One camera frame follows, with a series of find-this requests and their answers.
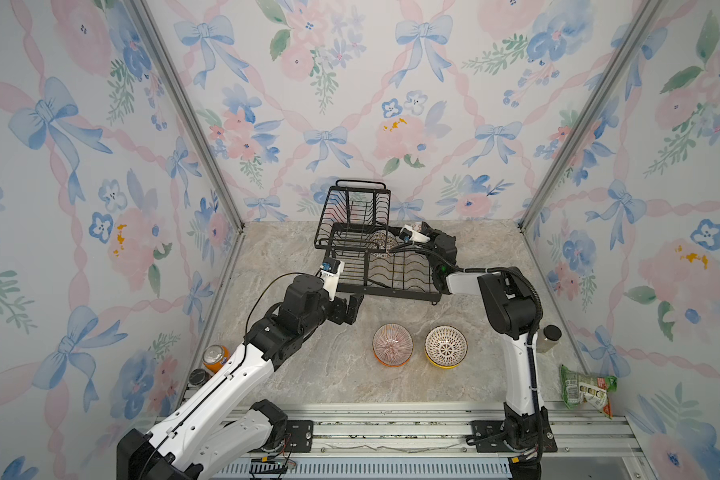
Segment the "brown checker pattern bowl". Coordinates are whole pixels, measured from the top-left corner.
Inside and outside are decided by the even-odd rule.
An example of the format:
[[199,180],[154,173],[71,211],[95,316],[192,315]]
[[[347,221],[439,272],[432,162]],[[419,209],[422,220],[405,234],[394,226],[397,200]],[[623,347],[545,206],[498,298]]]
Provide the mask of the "brown checker pattern bowl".
[[400,244],[399,239],[390,232],[376,232],[374,234],[374,242],[376,243],[380,254],[388,254],[394,247]]

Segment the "pink striped bowl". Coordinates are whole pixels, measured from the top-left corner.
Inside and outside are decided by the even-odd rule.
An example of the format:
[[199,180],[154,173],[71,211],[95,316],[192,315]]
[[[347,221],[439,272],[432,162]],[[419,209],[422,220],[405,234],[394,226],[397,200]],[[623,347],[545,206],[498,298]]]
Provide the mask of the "pink striped bowl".
[[407,363],[414,349],[413,337],[402,325],[382,325],[374,334],[372,349],[376,359],[387,367],[400,367]]

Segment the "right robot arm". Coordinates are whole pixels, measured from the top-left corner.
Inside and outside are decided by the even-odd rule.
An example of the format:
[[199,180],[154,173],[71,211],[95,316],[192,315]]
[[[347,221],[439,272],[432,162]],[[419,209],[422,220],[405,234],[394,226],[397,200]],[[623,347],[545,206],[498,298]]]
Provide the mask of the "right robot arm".
[[423,222],[423,255],[436,289],[444,295],[473,295],[482,300],[491,328],[502,336],[507,387],[501,439],[516,452],[543,449],[546,407],[539,392],[537,334],[543,306],[532,283],[514,266],[462,268],[456,238]]

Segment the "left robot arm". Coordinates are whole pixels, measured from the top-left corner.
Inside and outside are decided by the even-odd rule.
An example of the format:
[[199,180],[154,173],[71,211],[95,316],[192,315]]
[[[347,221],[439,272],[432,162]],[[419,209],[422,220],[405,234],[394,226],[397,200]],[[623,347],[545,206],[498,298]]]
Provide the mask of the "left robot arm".
[[148,432],[133,429],[119,441],[116,478],[210,479],[249,452],[282,447],[288,416],[269,400],[222,421],[325,322],[353,324],[363,302],[337,296],[335,274],[291,276],[283,300],[247,326],[229,360],[187,402]]

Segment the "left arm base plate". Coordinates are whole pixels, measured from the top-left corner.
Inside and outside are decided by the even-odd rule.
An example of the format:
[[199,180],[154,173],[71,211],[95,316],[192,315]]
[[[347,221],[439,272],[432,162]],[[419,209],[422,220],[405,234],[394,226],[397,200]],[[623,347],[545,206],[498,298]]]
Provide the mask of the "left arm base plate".
[[311,420],[287,420],[273,427],[270,436],[257,452],[310,453],[313,445],[314,422]]

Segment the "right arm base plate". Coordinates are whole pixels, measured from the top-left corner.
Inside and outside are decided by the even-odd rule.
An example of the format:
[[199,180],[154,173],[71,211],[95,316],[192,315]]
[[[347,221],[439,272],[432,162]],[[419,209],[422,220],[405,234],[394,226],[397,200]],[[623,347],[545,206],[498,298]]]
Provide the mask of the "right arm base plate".
[[[507,453],[520,454],[527,449],[513,449],[502,430],[502,420],[473,420],[469,423],[471,432],[468,435],[468,445],[476,448],[478,453]],[[553,434],[548,421],[543,424],[544,453],[555,453],[558,451],[555,435]]]

